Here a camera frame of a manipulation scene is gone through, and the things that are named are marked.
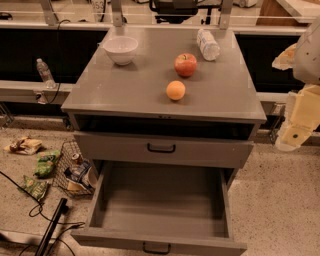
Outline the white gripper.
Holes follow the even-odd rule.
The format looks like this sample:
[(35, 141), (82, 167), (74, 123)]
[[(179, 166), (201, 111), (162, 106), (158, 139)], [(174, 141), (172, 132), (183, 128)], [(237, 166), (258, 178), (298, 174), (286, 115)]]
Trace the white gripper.
[[(272, 62), (272, 67), (278, 70), (292, 69), (297, 44), (287, 47)], [(306, 84), (297, 94), (294, 94), (293, 110), (289, 122), (283, 123), (277, 132), (275, 146), (280, 151), (293, 151), (311, 136), (320, 125), (320, 86)]]

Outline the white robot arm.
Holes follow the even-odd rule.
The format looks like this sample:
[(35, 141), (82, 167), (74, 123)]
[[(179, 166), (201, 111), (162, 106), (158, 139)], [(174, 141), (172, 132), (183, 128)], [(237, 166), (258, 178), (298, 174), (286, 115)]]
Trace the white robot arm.
[(291, 69), (294, 78), (304, 83), (297, 93), (288, 93), (285, 120), (275, 142), (279, 150), (293, 151), (320, 125), (320, 18), (306, 29), (295, 44), (274, 59), (272, 67)]

